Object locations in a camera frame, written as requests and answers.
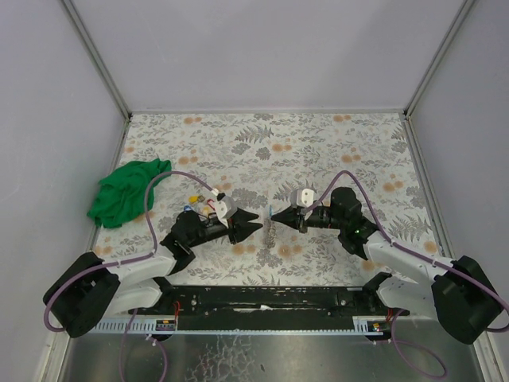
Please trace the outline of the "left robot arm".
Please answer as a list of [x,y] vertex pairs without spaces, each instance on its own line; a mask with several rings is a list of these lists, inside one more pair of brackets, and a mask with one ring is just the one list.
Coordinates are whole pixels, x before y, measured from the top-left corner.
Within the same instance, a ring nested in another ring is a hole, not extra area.
[[194,247],[221,237],[239,244],[262,228],[257,219],[258,215],[243,209],[225,221],[183,211],[169,234],[147,255],[108,263],[93,251],[82,254],[43,297],[46,328],[77,338],[104,317],[155,306],[163,295],[157,280],[183,271],[196,257]]

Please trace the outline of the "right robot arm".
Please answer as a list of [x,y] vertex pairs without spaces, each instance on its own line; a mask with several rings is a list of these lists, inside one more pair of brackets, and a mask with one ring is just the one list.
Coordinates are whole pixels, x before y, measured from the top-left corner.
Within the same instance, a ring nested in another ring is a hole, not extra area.
[[389,267],[392,275],[372,279],[384,306],[431,318],[466,345],[504,311],[495,288],[474,259],[431,259],[390,240],[364,216],[350,188],[334,189],[327,206],[313,208],[313,195],[311,189],[299,189],[290,207],[274,214],[272,221],[301,233],[309,228],[336,229],[349,254]]

